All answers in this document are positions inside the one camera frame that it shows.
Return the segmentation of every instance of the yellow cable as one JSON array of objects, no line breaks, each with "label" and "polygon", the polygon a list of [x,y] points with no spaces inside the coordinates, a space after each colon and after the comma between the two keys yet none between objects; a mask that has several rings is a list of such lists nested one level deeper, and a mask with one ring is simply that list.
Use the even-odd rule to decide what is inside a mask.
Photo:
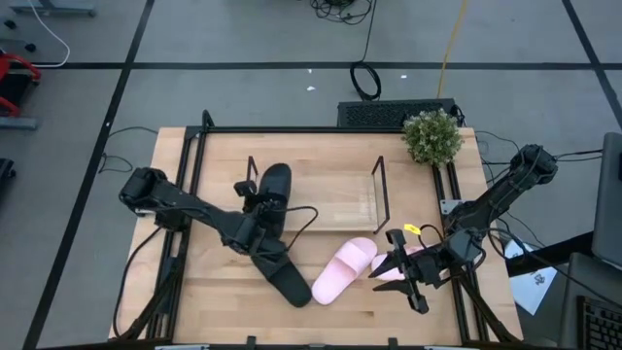
[{"label": "yellow cable", "polygon": [[449,43],[447,44],[447,49],[445,50],[445,56],[443,57],[443,66],[440,68],[440,80],[438,81],[438,91],[436,92],[436,98],[440,98],[440,93],[443,90],[443,79],[445,78],[445,66],[447,65],[447,58],[449,58],[451,47],[454,45],[454,40],[458,35],[458,30],[460,29],[460,25],[462,24],[465,9],[467,8],[467,3],[468,0],[463,0],[463,4],[460,6],[458,20],[456,21],[456,24],[454,24],[454,30],[452,30],[451,32],[451,38],[449,38]]}]

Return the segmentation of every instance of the small succulent plant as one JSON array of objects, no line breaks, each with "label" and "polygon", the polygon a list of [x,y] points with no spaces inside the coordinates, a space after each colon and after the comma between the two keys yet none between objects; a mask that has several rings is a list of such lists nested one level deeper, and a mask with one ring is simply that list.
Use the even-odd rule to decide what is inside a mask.
[{"label": "small succulent plant", "polygon": [[418,163],[441,166],[451,162],[463,140],[458,133],[456,118],[442,108],[421,112],[404,122],[402,140],[408,153]]}]

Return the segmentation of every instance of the red chair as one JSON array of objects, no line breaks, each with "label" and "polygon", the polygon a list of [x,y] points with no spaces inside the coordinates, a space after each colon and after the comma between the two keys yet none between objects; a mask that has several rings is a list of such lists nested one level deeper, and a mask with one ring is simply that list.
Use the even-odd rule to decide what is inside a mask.
[{"label": "red chair", "polygon": [[[28,69],[28,74],[11,72],[11,64],[17,62]],[[31,85],[39,85],[41,72],[30,62],[14,54],[0,54],[0,127],[35,129],[34,120],[18,118],[23,96]]]}]

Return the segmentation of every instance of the cable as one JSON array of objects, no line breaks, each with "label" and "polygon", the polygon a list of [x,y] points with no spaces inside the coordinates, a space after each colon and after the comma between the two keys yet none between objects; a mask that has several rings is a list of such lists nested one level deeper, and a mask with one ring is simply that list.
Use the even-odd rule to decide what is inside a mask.
[{"label": "cable", "polygon": [[541,241],[541,240],[539,240],[539,239],[537,238],[536,233],[535,233],[535,232],[534,232],[534,231],[533,231],[530,227],[528,227],[528,226],[527,226],[527,224],[525,224],[522,220],[518,219],[517,217],[513,216],[513,215],[512,215],[512,213],[510,213],[510,212],[509,212],[509,210],[508,210],[508,211],[506,211],[506,212],[505,212],[505,214],[507,214],[510,218],[512,218],[512,219],[514,219],[514,220],[516,220],[516,221],[517,221],[517,222],[519,222],[519,223],[520,223],[520,224],[521,224],[524,228],[526,228],[526,229],[527,229],[527,231],[529,231],[529,232],[532,234],[532,236],[534,237],[534,239],[536,240],[536,242],[537,242],[537,243],[539,243],[539,244],[541,245],[541,247],[546,247],[546,244],[542,243],[542,241]]},{"label": "cable", "polygon": [[[157,135],[157,131],[150,129],[148,127],[144,127],[144,126],[130,126],[130,127],[125,127],[122,129],[119,129],[115,132],[112,132],[108,135],[108,138],[110,139],[111,137],[115,136],[116,134],[122,133],[122,132],[126,132],[128,130],[144,130],[144,131],[148,131],[150,133],[153,133],[155,135]],[[104,162],[101,164],[101,167],[99,168],[99,171],[97,171],[98,174],[101,174],[105,171],[113,171],[113,172],[119,172],[119,173],[128,173],[132,170],[134,170],[134,165],[132,165],[131,162],[129,162],[129,160],[125,159],[124,157],[119,157],[119,156],[108,156],[106,155],[106,153],[103,153],[101,155],[102,158],[104,158]],[[104,166],[106,165],[106,161],[108,161],[109,158],[116,158],[119,160],[122,160],[123,162],[125,162],[127,165],[129,165],[129,170],[119,170],[119,169],[114,169],[114,168],[104,168]]]},{"label": "cable", "polygon": [[[535,260],[539,261],[539,262],[540,262],[540,263],[542,263],[542,264],[545,264],[545,265],[547,265],[547,266],[549,266],[549,267],[554,268],[557,272],[561,273],[562,275],[564,275],[566,278],[568,278],[568,279],[569,279],[569,280],[571,280],[572,282],[576,283],[577,285],[579,285],[579,286],[581,286],[581,287],[585,288],[588,292],[590,292],[590,293],[594,294],[594,295],[595,295],[595,296],[597,296],[598,298],[601,298],[601,299],[603,299],[603,300],[604,300],[604,301],[606,301],[606,302],[609,302],[609,303],[611,303],[611,304],[613,304],[613,305],[616,305],[617,307],[622,307],[622,305],[620,305],[618,302],[615,302],[615,301],[611,300],[610,298],[608,298],[608,297],[604,297],[604,296],[603,296],[603,295],[601,295],[600,293],[597,293],[596,291],[594,291],[593,289],[591,289],[590,287],[588,287],[588,286],[587,286],[587,285],[585,285],[584,283],[577,281],[577,280],[576,280],[575,278],[573,278],[573,277],[570,277],[570,275],[568,275],[567,273],[565,273],[563,270],[561,270],[560,268],[558,268],[558,267],[557,267],[556,265],[554,265],[553,263],[548,262],[547,260],[545,260],[545,259],[543,259],[543,258],[541,258],[541,257],[537,256],[536,254],[532,253],[531,251],[529,251],[529,250],[527,249],[527,247],[525,247],[525,244],[523,244],[523,242],[522,242],[522,241],[521,241],[518,237],[516,237],[516,235],[514,235],[514,233],[512,233],[512,232],[510,232],[510,231],[508,231],[508,230],[502,229],[502,228],[495,228],[495,227],[489,227],[489,228],[486,228],[486,229],[484,229],[484,230],[486,230],[486,231],[488,231],[488,232],[490,232],[490,231],[503,231],[504,233],[509,234],[510,236],[512,236],[512,238],[514,239],[514,241],[516,242],[516,244],[517,244],[517,245],[521,248],[521,250],[523,251],[523,254],[524,254],[524,255],[529,255],[532,259],[535,259]],[[502,256],[502,257],[503,257],[503,259],[504,259],[504,260],[509,260],[509,258],[506,258],[505,256]]]},{"label": "cable", "polygon": [[[371,68],[371,66],[369,66],[366,63],[363,63],[365,61],[365,58],[367,57],[367,50],[369,49],[369,38],[371,37],[371,28],[373,27],[373,19],[376,15],[377,4],[378,4],[378,0],[373,0],[373,7],[371,7],[371,20],[369,21],[369,28],[367,29],[367,39],[365,40],[365,51],[363,52],[363,58],[361,58],[360,61],[353,62],[350,65],[350,80],[352,80],[352,85],[354,86],[354,89],[357,91],[357,94],[363,101],[373,101],[376,98],[380,100],[380,95],[382,94],[382,84],[380,82],[380,76],[378,76],[378,73],[373,68]],[[359,85],[359,82],[357,81],[357,77],[354,74],[357,68],[364,68],[367,71],[367,73],[369,73],[369,75],[371,76],[371,79],[376,84],[376,93],[370,95],[366,93],[365,91],[363,91],[363,89]]]},{"label": "cable", "polygon": [[[119,173],[128,173],[131,172],[132,170],[134,170],[134,166],[132,165],[132,163],[129,162],[129,160],[125,159],[124,157],[119,157],[119,156],[108,156],[106,155],[106,153],[101,154],[101,157],[104,159],[104,161],[101,163],[101,167],[99,168],[99,170],[97,171],[97,174],[101,174],[105,171],[113,171],[113,172],[119,172]],[[118,159],[121,160],[123,162],[125,162],[127,165],[129,165],[129,169],[127,170],[119,170],[119,169],[114,169],[114,168],[106,168],[106,161],[108,161],[108,159]]]},{"label": "cable", "polygon": [[147,132],[150,132],[150,133],[153,133],[153,134],[157,135],[157,131],[156,130],[150,129],[148,127],[144,127],[144,126],[130,126],[130,127],[124,127],[123,129],[119,129],[119,130],[117,130],[115,132],[111,132],[108,135],[108,138],[111,138],[111,137],[115,136],[118,133],[126,132],[128,130],[144,130],[144,131],[147,131]]},{"label": "cable", "polygon": [[[425,224],[425,225],[422,225],[421,227],[419,227],[419,230],[423,231],[426,228],[432,228],[434,231],[436,231],[436,235],[438,235],[438,239],[440,240],[440,242],[443,241],[443,236],[440,234],[440,231],[438,230],[438,228],[436,228],[434,225]],[[421,237],[421,234],[417,234],[417,239],[419,240],[419,244],[424,249],[428,249],[428,246],[426,246],[426,244],[424,243],[423,238]]]},{"label": "cable", "polygon": [[120,337],[121,334],[119,333],[119,328],[117,326],[117,317],[119,314],[119,306],[121,305],[121,298],[123,296],[123,289],[125,288],[125,278],[127,277],[127,271],[129,270],[130,265],[132,264],[132,261],[134,260],[134,258],[136,257],[136,254],[147,244],[149,243],[149,241],[151,241],[152,239],[154,239],[154,237],[156,236],[156,234],[162,229],[162,227],[158,227],[155,229],[155,231],[153,231],[147,238],[145,238],[144,241],[141,242],[141,244],[138,245],[138,247],[136,247],[136,249],[134,249],[134,251],[132,252],[132,254],[129,256],[129,259],[127,260],[127,263],[125,264],[125,268],[123,269],[123,276],[121,278],[121,287],[119,288],[119,294],[117,295],[117,304],[115,305],[115,314],[113,315],[113,332],[115,333],[116,337]]},{"label": "cable", "polygon": [[502,137],[498,136],[497,134],[495,134],[495,133],[493,133],[493,132],[490,132],[490,131],[485,131],[485,130],[477,130],[477,131],[475,131],[475,133],[476,133],[476,134],[478,134],[478,133],[483,133],[483,134],[491,135],[491,136],[493,136],[494,138],[496,138],[496,139],[498,139],[498,140],[505,141],[505,142],[509,142],[509,143],[511,143],[512,145],[514,145],[514,147],[516,148],[516,152],[517,152],[517,153],[521,151],[521,149],[518,147],[518,145],[516,144],[516,142],[514,142],[514,141],[512,141],[512,140],[510,140],[510,139],[502,138]]},{"label": "cable", "polygon": [[65,63],[67,63],[67,60],[69,59],[69,55],[71,54],[71,49],[69,48],[69,45],[67,45],[62,39],[60,39],[56,34],[54,34],[54,32],[52,32],[52,30],[49,29],[46,26],[45,23],[43,23],[43,21],[39,17],[39,14],[37,13],[37,9],[35,8],[35,5],[32,3],[32,0],[28,0],[28,4],[30,4],[30,8],[32,8],[32,12],[33,12],[33,14],[35,14],[35,17],[37,18],[37,20],[39,20],[39,23],[41,23],[41,25],[44,28],[46,28],[48,33],[50,33],[67,50],[67,54],[65,55],[65,58],[60,63],[57,63],[57,64],[33,64],[33,66],[35,66],[37,68],[59,68],[59,67],[62,67],[63,65],[65,65]]},{"label": "cable", "polygon": [[603,149],[592,150],[592,151],[579,151],[579,152],[572,152],[572,153],[567,153],[567,154],[556,155],[556,156],[553,156],[553,157],[555,159],[559,159],[559,158],[568,157],[568,156],[584,156],[584,155],[592,155],[592,154],[602,153],[602,152],[603,152]]},{"label": "cable", "polygon": [[484,248],[482,248],[481,245],[479,245],[479,243],[473,241],[472,238],[471,238],[471,243],[475,246],[475,248],[479,249],[479,251],[482,253],[482,257],[479,259],[479,262],[477,262],[475,266],[473,267],[473,271],[476,271],[477,268],[481,266],[482,263],[484,263],[484,261],[486,260],[486,251],[484,250]]},{"label": "cable", "polygon": [[456,20],[456,24],[454,24],[454,29],[451,31],[451,37],[449,38],[449,43],[447,44],[447,49],[445,50],[445,56],[443,57],[443,65],[440,68],[440,79],[438,80],[438,91],[436,92],[436,98],[440,98],[440,94],[443,90],[443,80],[445,78],[445,67],[447,66],[447,58],[449,58],[449,53],[451,53],[451,48],[454,46],[454,40],[456,40],[456,36],[458,35],[458,31],[460,30],[460,25],[463,21],[463,16],[465,15],[465,10],[467,9],[468,0],[463,0],[462,5],[460,6],[460,12],[458,13],[458,20]]},{"label": "cable", "polygon": [[494,177],[492,177],[492,178],[491,178],[490,180],[488,180],[486,183],[488,184],[489,182],[492,182],[492,183],[493,183],[493,185],[494,185],[494,184],[495,184],[495,181],[496,181],[497,179],[499,179],[499,177],[500,177],[501,175],[503,175],[503,173],[504,173],[505,171],[507,171],[507,170],[509,170],[509,166],[508,166],[508,167],[506,167],[504,170],[502,170],[499,174],[497,174],[497,175],[495,175]]},{"label": "cable", "polygon": [[[493,237],[497,238],[497,240],[501,244],[501,249],[499,249],[497,245],[495,245],[495,241],[493,240]],[[500,256],[505,257],[505,248],[503,247],[503,242],[501,242],[501,239],[490,233],[488,234],[488,239],[490,240],[490,245],[492,245],[493,249],[495,249],[495,252],[497,252],[497,254],[499,254]]]},{"label": "cable", "polygon": [[318,209],[316,209],[316,207],[311,206],[311,205],[302,205],[302,206],[298,206],[298,207],[294,207],[294,208],[271,209],[270,210],[271,212],[276,212],[276,213],[279,213],[279,212],[287,213],[287,212],[291,212],[291,211],[304,210],[304,209],[313,210],[315,212],[315,215],[298,232],[295,233],[294,239],[292,239],[292,242],[290,242],[290,244],[288,245],[287,251],[290,251],[290,249],[292,249],[292,246],[294,245],[295,241],[298,239],[300,234],[304,230],[306,230],[311,224],[313,224],[313,222],[318,218],[318,215],[320,215],[320,212],[318,211]]},{"label": "cable", "polygon": [[598,157],[588,157],[588,158],[581,158],[581,159],[561,159],[561,160],[557,160],[559,162],[563,162],[563,161],[567,161],[567,162],[573,162],[573,161],[585,161],[585,160],[594,160],[594,159],[600,159],[603,156],[598,156]]},{"label": "cable", "polygon": [[346,11],[352,4],[355,3],[355,0],[323,0],[320,3],[320,0],[311,0],[310,5],[311,8],[315,10],[315,16],[317,18],[326,19],[335,23],[345,23],[348,25],[357,25],[365,20],[365,17],[369,14],[371,10],[371,1],[372,0],[364,0],[367,3],[367,10],[360,14],[350,14],[346,13],[343,16],[343,12]]}]

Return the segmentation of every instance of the pink slipper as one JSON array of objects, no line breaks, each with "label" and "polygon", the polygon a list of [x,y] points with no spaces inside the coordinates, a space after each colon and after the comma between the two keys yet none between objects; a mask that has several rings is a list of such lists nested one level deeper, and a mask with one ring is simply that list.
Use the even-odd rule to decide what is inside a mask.
[{"label": "pink slipper", "polygon": [[366,267],[378,252],[378,247],[369,238],[352,238],[339,248],[320,274],[311,292],[322,305],[333,302]]},{"label": "pink slipper", "polygon": [[[416,246],[416,247],[408,247],[406,248],[406,254],[411,255],[417,251],[422,250],[422,247]],[[377,256],[376,258],[374,258],[371,261],[371,270],[375,270],[376,268],[378,268],[378,266],[380,266],[380,263],[382,263],[385,259],[387,258],[386,254],[381,254],[379,256]],[[396,281],[396,280],[402,280],[404,279],[404,275],[399,273],[399,270],[396,268],[392,268],[389,271],[381,274],[380,276],[376,277],[379,280],[382,281]]]}]

